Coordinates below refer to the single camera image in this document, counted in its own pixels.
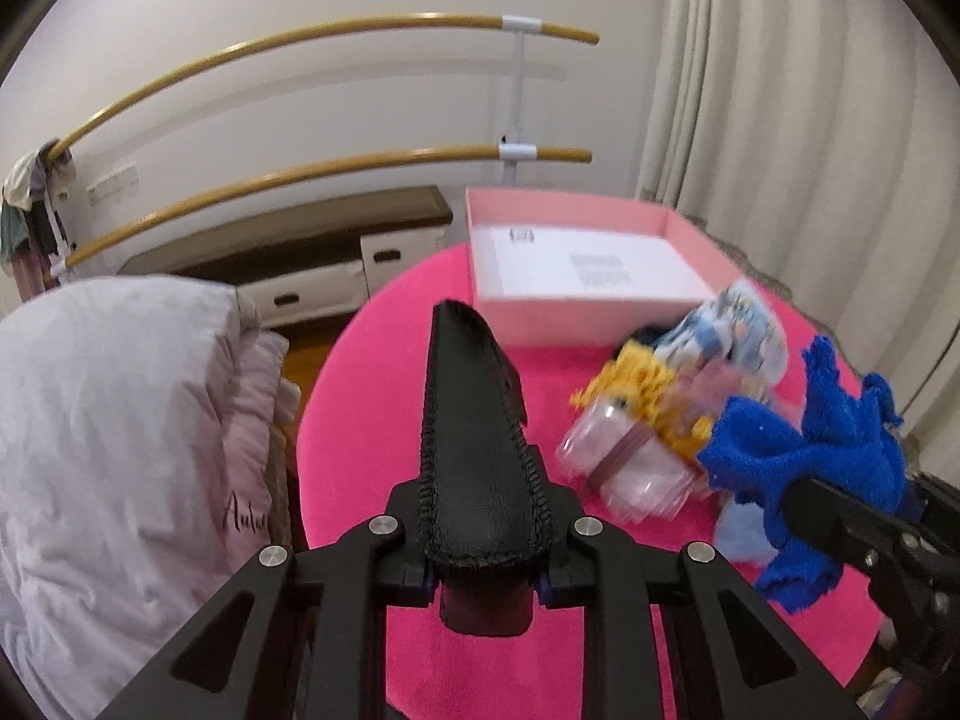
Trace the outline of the royal blue fuzzy cloth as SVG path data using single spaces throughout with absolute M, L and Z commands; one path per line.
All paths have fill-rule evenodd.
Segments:
M 861 394 L 839 383 L 832 340 L 818 335 L 802 351 L 805 408 L 799 426 L 745 397 L 731 398 L 698 454 L 709 484 L 740 504 L 763 509 L 763 530 L 776 550 L 755 589 L 788 613 L 807 610 L 830 593 L 843 567 L 789 530 L 782 496 L 800 478 L 822 479 L 854 499 L 891 514 L 907 490 L 907 461 L 892 434 L 900 426 L 892 387 L 878 374 Z

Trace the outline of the clear plastic bag maroon band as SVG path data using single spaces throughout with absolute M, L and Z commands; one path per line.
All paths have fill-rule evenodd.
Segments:
M 622 400 L 599 397 L 574 420 L 555 452 L 562 477 L 597 494 L 626 523 L 674 520 L 709 497 L 706 479 L 669 449 Z

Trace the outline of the black leather pouch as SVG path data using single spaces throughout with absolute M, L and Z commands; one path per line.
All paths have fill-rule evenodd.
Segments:
M 420 434 L 418 539 L 451 571 L 512 569 L 553 538 L 544 464 L 516 367 L 477 310 L 433 307 Z

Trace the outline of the yellow crocheted cloth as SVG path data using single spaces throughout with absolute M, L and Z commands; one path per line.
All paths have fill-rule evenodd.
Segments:
M 586 387 L 569 397 L 569 405 L 584 411 L 601 398 L 618 403 L 630 418 L 651 427 L 654 436 L 686 465 L 697 466 L 716 417 L 682 395 L 681 383 L 680 372 L 659 361 L 649 346 L 627 341 Z

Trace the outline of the light blue cloth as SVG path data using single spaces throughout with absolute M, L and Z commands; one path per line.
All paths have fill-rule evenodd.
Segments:
M 729 562 L 766 566 L 778 550 L 765 532 L 765 512 L 753 502 L 740 504 L 733 497 L 722 504 L 715 527 L 716 548 Z

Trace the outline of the grey white duvet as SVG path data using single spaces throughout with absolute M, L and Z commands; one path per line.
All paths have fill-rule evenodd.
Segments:
M 2 322 L 2 649 L 91 718 L 283 536 L 285 338 L 226 284 L 77 281 Z

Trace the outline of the dark top white cabinet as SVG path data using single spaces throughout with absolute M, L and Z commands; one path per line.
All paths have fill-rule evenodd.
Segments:
M 277 328 L 356 312 L 436 254 L 454 215 L 434 185 L 316 200 L 192 232 L 133 255 L 122 275 L 232 284 Z

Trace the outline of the pink cardboard box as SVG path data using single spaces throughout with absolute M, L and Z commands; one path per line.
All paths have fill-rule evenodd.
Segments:
M 599 195 L 471 188 L 472 304 L 501 343 L 613 346 L 677 325 L 742 270 L 674 208 Z

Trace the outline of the cream curtain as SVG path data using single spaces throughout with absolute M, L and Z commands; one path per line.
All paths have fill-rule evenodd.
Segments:
M 958 86 L 903 0 L 664 0 L 641 199 L 703 224 L 958 455 Z

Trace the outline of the clothes hanging on bar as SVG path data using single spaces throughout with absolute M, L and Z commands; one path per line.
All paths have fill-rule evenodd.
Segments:
M 2 268 L 23 302 L 59 284 L 52 267 L 71 250 L 55 204 L 68 199 L 76 169 L 70 151 L 52 156 L 56 146 L 21 156 L 2 181 Z

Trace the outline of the lower wooden ballet bar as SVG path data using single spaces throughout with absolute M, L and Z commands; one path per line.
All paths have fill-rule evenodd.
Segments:
M 398 169 L 399 167 L 420 166 L 420 164 L 448 164 L 448 163 L 569 163 L 589 164 L 592 153 L 585 148 L 563 148 L 562 146 L 537 146 L 532 143 L 500 143 L 499 145 L 459 145 L 437 146 L 436 148 L 393 149 L 392 151 L 378 151 L 377 153 L 358 154 L 340 160 L 320 161 L 320 163 L 303 164 L 302 166 L 287 167 L 277 172 L 263 174 L 263 176 L 235 182 L 223 187 L 212 188 L 206 192 L 197 193 L 194 197 L 181 200 L 174 205 L 165 206 L 158 211 L 151 211 L 137 221 L 125 226 L 117 227 L 93 242 L 83 245 L 65 255 L 52 267 L 52 276 L 60 278 L 78 265 L 93 259 L 96 255 L 114 249 L 116 245 L 136 238 L 140 234 L 180 220 L 185 216 L 195 215 L 199 211 L 213 208 L 213 206 L 234 202 L 235 200 L 252 197 L 259 193 L 270 192 L 275 188 L 290 187 L 290 185 L 304 184 L 305 182 L 320 181 L 327 177 L 350 176 L 358 172 L 379 171 L 379 169 Z

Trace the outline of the wooden ballet bar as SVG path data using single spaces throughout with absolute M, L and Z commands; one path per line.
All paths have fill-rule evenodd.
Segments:
M 187 64 L 174 68 L 155 80 L 140 86 L 117 99 L 109 106 L 98 110 L 79 127 L 68 132 L 64 138 L 53 145 L 47 153 L 49 161 L 55 161 L 67 153 L 80 140 L 91 135 L 107 122 L 114 121 L 126 110 L 155 98 L 173 86 L 178 86 L 195 76 L 203 75 L 217 68 L 235 64 L 241 60 L 270 54 L 275 50 L 301 44 L 317 43 L 325 39 L 361 36 L 373 32 L 416 31 L 417 29 L 455 29 L 455 31 L 493 31 L 514 34 L 514 36 L 544 36 L 570 43 L 597 46 L 601 35 L 589 29 L 560 25 L 553 21 L 544 21 L 534 16 L 521 15 L 473 15 L 473 13 L 396 13 L 395 15 L 358 16 L 348 20 L 316 23 L 301 28 L 288 29 L 270 36 L 256 37 L 249 41 L 233 44 L 218 50 L 215 54 L 205 55 Z
M 125 226 L 117 227 L 93 242 L 83 245 L 65 255 L 52 267 L 52 276 L 60 278 L 78 265 L 93 259 L 96 255 L 114 249 L 116 245 L 136 238 L 140 234 L 180 220 L 185 216 L 195 215 L 199 211 L 213 208 L 213 206 L 234 202 L 235 200 L 252 197 L 259 193 L 270 192 L 275 188 L 290 187 L 290 185 L 304 184 L 305 182 L 320 181 L 327 177 L 350 176 L 358 172 L 379 171 L 379 169 L 398 169 L 399 167 L 420 166 L 420 164 L 448 164 L 448 163 L 569 163 L 589 164 L 592 153 L 585 148 L 563 148 L 562 146 L 537 146 L 532 143 L 500 143 L 499 145 L 459 145 L 437 146 L 436 148 L 393 149 L 392 151 L 378 151 L 377 153 L 358 154 L 340 160 L 320 161 L 320 163 L 303 164 L 302 166 L 287 167 L 277 172 L 263 174 L 263 176 L 235 182 L 223 187 L 212 188 L 206 192 L 197 193 L 194 197 L 181 200 L 174 205 L 165 206 L 158 211 L 151 211 L 137 221 Z

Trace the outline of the white ballet bar stand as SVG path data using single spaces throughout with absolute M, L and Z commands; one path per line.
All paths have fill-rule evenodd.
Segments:
M 514 187 L 517 181 L 517 154 L 521 153 L 521 130 L 523 130 L 524 76 L 526 76 L 526 36 L 540 34 L 544 23 L 530 16 L 503 15 L 501 29 L 512 36 L 511 91 L 509 92 L 509 115 L 506 132 L 501 137 L 501 154 L 508 156 L 503 163 L 501 184 Z

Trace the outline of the upper wooden ballet bar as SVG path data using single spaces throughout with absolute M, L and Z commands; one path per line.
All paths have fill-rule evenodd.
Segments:
M 544 21 L 534 16 L 521 15 L 473 15 L 473 13 L 396 13 L 395 15 L 358 16 L 348 20 L 316 23 L 301 28 L 288 29 L 270 36 L 256 37 L 249 41 L 233 44 L 218 50 L 215 54 L 205 55 L 187 64 L 174 68 L 155 80 L 140 86 L 117 99 L 109 106 L 98 110 L 79 127 L 68 132 L 64 138 L 53 145 L 47 153 L 49 161 L 55 161 L 67 153 L 80 140 L 91 135 L 107 122 L 114 121 L 126 110 L 155 98 L 173 86 L 178 86 L 195 76 L 203 75 L 217 68 L 235 64 L 241 60 L 270 54 L 275 50 L 301 44 L 317 43 L 325 39 L 361 36 L 373 32 L 416 31 L 417 29 L 455 29 L 455 31 L 493 31 L 514 34 L 514 36 L 544 36 L 570 43 L 597 46 L 601 35 L 589 29 L 560 25 L 553 21 Z

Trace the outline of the white wall socket strip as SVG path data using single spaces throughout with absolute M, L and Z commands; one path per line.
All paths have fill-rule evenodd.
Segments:
M 139 187 L 139 168 L 135 163 L 128 163 L 89 184 L 86 198 L 91 208 L 101 203 L 121 203 L 135 197 Z

